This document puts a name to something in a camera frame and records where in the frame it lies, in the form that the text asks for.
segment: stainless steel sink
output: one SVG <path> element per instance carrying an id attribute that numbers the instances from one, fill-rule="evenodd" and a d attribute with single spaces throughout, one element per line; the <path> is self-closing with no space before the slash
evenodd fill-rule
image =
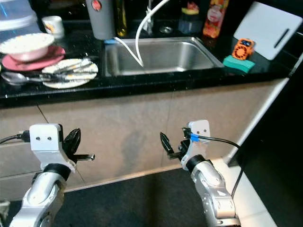
<path id="1" fill-rule="evenodd" d="M 134 39 L 124 39 L 135 53 Z M 223 67 L 194 37 L 139 40 L 142 68 L 120 43 L 106 44 L 106 76 L 130 76 Z"/>

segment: pink plate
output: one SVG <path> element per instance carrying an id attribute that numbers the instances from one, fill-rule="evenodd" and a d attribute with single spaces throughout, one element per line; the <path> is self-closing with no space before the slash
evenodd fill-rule
<path id="1" fill-rule="evenodd" d="M 5 68 L 9 70 L 14 71 L 31 71 L 31 70 L 38 70 L 42 69 L 46 66 L 50 66 L 53 64 L 56 64 L 57 62 L 61 61 L 64 58 L 64 55 L 57 56 L 60 54 L 65 54 L 65 50 L 60 46 L 49 46 L 48 52 L 43 58 L 38 59 L 36 62 L 33 63 L 21 63 L 13 58 L 11 58 L 9 55 L 5 55 L 5 57 L 2 60 L 2 64 Z"/>

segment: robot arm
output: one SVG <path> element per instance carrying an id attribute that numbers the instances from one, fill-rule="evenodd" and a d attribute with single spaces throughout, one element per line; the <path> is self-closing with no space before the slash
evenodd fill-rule
<path id="1" fill-rule="evenodd" d="M 79 160 L 94 160 L 94 155 L 75 155 L 80 129 L 63 140 L 62 126 L 35 124 L 29 129 L 31 149 L 43 170 L 22 200 L 22 207 L 10 227 L 50 227 L 63 204 L 66 181 Z"/>
<path id="2" fill-rule="evenodd" d="M 160 133 L 163 147 L 170 158 L 179 158 L 182 168 L 191 173 L 196 190 L 201 197 L 205 219 L 209 227 L 239 227 L 233 199 L 225 187 L 223 176 L 209 160 L 205 160 L 208 140 L 198 138 L 210 136 L 207 120 L 190 122 L 183 128 L 186 140 L 181 142 L 179 152 L 174 153 L 169 139 Z"/>

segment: white cable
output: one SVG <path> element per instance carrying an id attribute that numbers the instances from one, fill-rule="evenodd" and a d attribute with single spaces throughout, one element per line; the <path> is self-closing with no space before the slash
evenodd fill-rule
<path id="1" fill-rule="evenodd" d="M 132 50 L 126 45 L 126 43 L 122 39 L 119 39 L 118 37 L 114 37 L 114 39 L 116 39 L 119 43 L 121 43 L 128 50 L 128 52 L 132 55 L 132 57 L 139 63 L 139 65 L 141 65 L 143 67 L 142 60 L 140 61 L 137 58 L 137 56 L 132 52 Z"/>
<path id="2" fill-rule="evenodd" d="M 137 56 L 139 58 L 139 61 L 142 63 L 142 67 L 143 67 L 143 61 L 140 55 L 140 51 L 139 51 L 139 36 L 140 33 L 142 31 L 142 28 L 144 26 L 144 24 L 148 21 L 148 19 L 150 19 L 152 17 L 152 15 L 155 14 L 155 12 L 157 12 L 163 5 L 165 5 L 169 0 L 162 0 L 158 5 L 156 5 L 142 20 L 141 24 L 138 27 L 137 33 L 136 33 L 136 39 L 135 39 L 135 46 L 136 46 L 136 52 L 137 52 Z"/>

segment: green sponge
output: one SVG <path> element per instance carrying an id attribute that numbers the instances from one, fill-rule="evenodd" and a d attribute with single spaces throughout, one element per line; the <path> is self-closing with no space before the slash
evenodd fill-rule
<path id="1" fill-rule="evenodd" d="M 223 65 L 230 68 L 239 69 L 247 73 L 252 67 L 254 67 L 255 63 L 249 60 L 238 60 L 229 55 L 224 58 Z"/>

